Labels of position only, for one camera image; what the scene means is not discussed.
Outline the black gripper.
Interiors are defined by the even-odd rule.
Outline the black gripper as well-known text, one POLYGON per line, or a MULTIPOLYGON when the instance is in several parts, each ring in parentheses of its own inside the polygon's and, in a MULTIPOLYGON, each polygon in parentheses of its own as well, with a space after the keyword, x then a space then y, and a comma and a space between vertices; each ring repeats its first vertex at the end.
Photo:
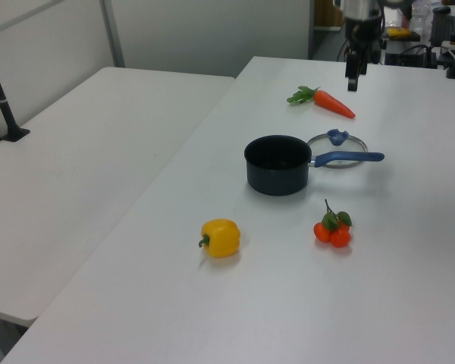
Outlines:
POLYGON ((348 91, 356 92, 359 75, 366 75, 368 52, 372 44, 380 38, 381 23, 382 17, 367 20, 346 18, 345 36, 350 45, 345 70, 348 91))

